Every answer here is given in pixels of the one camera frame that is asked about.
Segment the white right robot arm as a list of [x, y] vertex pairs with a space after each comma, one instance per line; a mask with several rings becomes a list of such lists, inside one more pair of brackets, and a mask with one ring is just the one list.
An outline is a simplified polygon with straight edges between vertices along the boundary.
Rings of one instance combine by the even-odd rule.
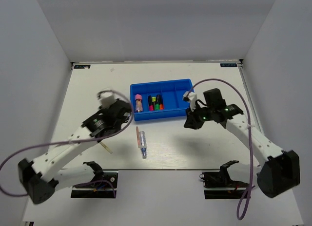
[[256, 185], [268, 197], [274, 198], [300, 184], [299, 156], [295, 151], [285, 151], [252, 127], [247, 116], [235, 104], [227, 105], [219, 89], [204, 92], [206, 103], [199, 106], [194, 92], [185, 92], [188, 102], [185, 128], [198, 130], [204, 122], [214, 121], [236, 136], [256, 158], [260, 165], [254, 170]]

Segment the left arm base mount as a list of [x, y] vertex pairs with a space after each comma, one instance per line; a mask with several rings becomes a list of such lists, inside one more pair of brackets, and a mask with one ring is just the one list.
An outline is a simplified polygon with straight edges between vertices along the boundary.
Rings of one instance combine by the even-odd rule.
[[72, 199], [114, 199], [117, 196], [118, 171], [105, 171], [100, 180], [72, 187]]

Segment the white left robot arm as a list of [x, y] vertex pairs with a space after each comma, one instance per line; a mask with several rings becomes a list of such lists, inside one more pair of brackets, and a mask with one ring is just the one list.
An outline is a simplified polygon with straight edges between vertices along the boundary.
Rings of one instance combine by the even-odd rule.
[[66, 168], [70, 161], [105, 138], [117, 135], [129, 121], [132, 107], [116, 99], [107, 108], [87, 118], [69, 137], [69, 144], [55, 146], [32, 161], [18, 163], [19, 180], [33, 204], [48, 200], [56, 191], [71, 186], [97, 187], [105, 182], [102, 167], [94, 161], [84, 161], [80, 167]]

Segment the tan pencil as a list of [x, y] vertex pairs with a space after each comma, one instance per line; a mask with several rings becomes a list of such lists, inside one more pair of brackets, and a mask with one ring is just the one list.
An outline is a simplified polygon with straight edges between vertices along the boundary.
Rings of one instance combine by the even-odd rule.
[[137, 139], [137, 146], [140, 149], [140, 140], [139, 140], [139, 128], [136, 126], [136, 139]]

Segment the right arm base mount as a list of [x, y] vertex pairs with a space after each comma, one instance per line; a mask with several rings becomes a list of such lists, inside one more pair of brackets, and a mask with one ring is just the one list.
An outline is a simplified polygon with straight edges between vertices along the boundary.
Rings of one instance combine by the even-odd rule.
[[206, 200], [240, 199], [244, 190], [249, 186], [247, 181], [231, 178], [228, 168], [239, 163], [231, 160], [220, 166], [219, 170], [203, 171], [199, 178], [203, 182], [204, 197]]

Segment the pink cap black highlighter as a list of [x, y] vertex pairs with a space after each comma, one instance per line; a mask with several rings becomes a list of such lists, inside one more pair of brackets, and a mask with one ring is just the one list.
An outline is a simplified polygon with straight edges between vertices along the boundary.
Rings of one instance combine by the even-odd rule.
[[153, 100], [152, 100], [152, 96], [151, 95], [148, 96], [148, 106], [149, 106], [149, 111], [153, 111], [154, 110], [154, 105], [153, 105]]

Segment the crayon bottle pink cap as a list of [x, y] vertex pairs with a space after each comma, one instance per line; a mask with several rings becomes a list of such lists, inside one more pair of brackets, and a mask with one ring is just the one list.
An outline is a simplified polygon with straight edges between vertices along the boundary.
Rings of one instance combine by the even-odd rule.
[[136, 94], [135, 95], [135, 112], [140, 113], [143, 112], [143, 104], [142, 104], [142, 95]]

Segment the orange cap black highlighter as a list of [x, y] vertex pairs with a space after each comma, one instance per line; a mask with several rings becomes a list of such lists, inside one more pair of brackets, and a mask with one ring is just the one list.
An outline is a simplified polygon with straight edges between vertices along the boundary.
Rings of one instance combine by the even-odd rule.
[[163, 99], [162, 99], [162, 96], [160, 94], [158, 94], [156, 96], [156, 104], [159, 104], [160, 105], [160, 110], [163, 110], [164, 109], [164, 106], [163, 106]]

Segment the pale yellow pen tube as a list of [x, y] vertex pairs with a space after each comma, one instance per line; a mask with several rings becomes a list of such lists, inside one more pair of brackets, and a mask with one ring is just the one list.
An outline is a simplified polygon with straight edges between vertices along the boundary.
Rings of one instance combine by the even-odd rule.
[[109, 152], [110, 154], [113, 153], [112, 150], [111, 150], [107, 145], [105, 145], [104, 143], [100, 142], [100, 145], [101, 145], [107, 152]]

